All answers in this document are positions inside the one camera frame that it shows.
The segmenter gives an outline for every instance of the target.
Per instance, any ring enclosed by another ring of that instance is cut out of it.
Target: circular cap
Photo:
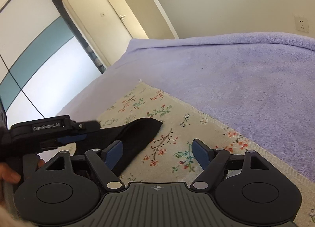
[[[107,184],[107,187],[109,188],[109,189],[119,189],[120,187],[122,187],[122,184],[120,183],[120,182],[109,182],[108,184]]]
[[[45,203],[60,203],[66,201],[72,196],[71,186],[63,183],[51,183],[40,187],[37,192],[37,198]]]
[[[208,184],[206,182],[195,182],[193,184],[193,187],[195,187],[196,189],[206,189],[208,187]]]
[[[266,183],[248,184],[243,187],[242,193],[246,199],[256,203],[269,203],[279,197],[278,189]]]

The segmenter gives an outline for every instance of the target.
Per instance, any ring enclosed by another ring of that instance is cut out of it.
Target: black mechanical device
[[[6,126],[4,111],[1,116]],[[190,187],[185,182],[125,187],[111,172],[122,156],[119,140],[80,156],[61,151],[37,170],[35,153],[99,128],[97,122],[75,123],[69,116],[13,125],[0,145],[2,161],[23,176],[11,189],[4,184],[10,211],[37,226],[295,226],[300,191],[253,150],[231,155],[195,139],[193,155],[203,172]],[[226,178],[237,169],[240,174]]]

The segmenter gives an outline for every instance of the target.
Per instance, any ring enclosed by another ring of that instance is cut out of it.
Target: gray ribbed surface
[[[183,183],[131,183],[105,196],[90,216],[69,227],[244,227],[227,218],[210,197],[189,191]],[[286,223],[283,227],[295,226]]]

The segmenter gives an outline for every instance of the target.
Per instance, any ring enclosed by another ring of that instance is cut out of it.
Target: finger
[[[38,161],[38,167],[42,167],[43,165],[45,165],[45,161],[43,159],[40,159]]]
[[[7,163],[0,163],[0,180],[17,184],[21,180],[21,176],[12,170]]]

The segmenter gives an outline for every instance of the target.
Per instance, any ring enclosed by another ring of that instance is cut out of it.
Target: white wardrobe panel
[[[43,117],[21,91],[7,110],[7,127],[13,124],[42,119]]]
[[[3,78],[7,75],[7,67],[5,67],[4,62],[0,58],[0,83],[3,80]]]
[[[11,0],[8,3],[0,13],[0,54],[8,68],[59,16],[51,0]]]
[[[73,37],[39,68],[23,91],[45,118],[53,117],[100,75]]]

